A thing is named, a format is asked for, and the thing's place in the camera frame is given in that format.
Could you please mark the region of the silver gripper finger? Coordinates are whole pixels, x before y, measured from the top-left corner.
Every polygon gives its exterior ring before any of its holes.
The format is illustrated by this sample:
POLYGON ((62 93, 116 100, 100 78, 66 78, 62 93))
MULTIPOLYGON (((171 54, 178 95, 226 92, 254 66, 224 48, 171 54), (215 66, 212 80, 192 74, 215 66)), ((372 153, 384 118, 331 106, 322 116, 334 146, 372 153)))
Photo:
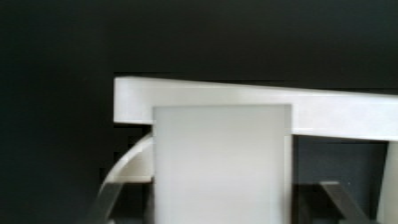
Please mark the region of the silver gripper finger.
POLYGON ((345 224, 379 224, 366 216, 341 184, 338 182, 322 182, 320 186, 341 213, 345 224))

